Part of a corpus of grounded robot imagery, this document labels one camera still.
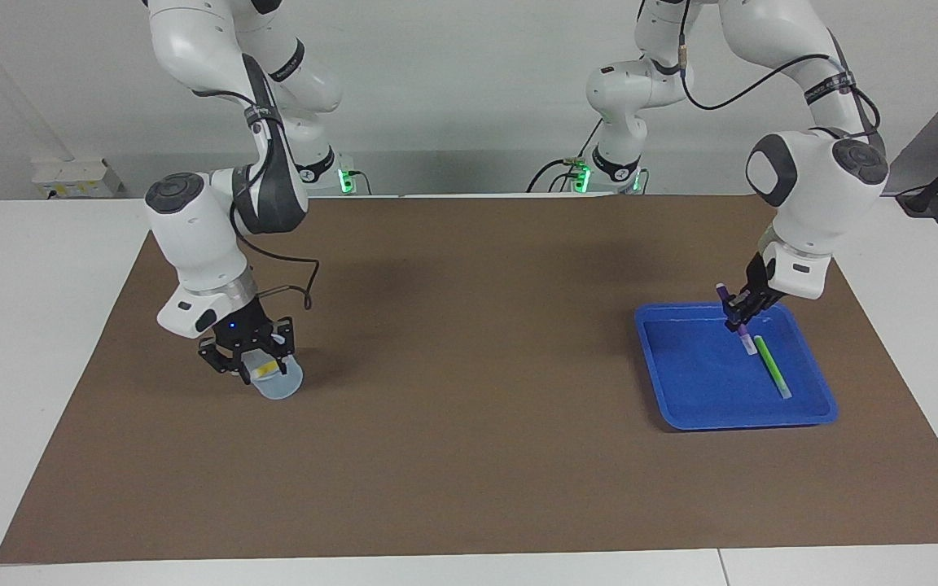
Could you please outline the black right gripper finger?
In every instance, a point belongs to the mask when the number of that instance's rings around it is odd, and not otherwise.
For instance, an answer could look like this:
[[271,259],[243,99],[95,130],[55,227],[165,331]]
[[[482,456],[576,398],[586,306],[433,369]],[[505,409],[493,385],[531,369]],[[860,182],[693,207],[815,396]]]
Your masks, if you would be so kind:
[[221,352],[220,346],[215,339],[200,339],[198,341],[198,355],[205,360],[213,370],[219,374],[235,374],[241,378],[243,383],[251,383],[251,376],[247,366],[244,364],[241,352],[232,352],[225,355]]
[[283,317],[272,323],[270,340],[269,355],[273,359],[286,360],[288,356],[295,355],[295,331],[291,317]]

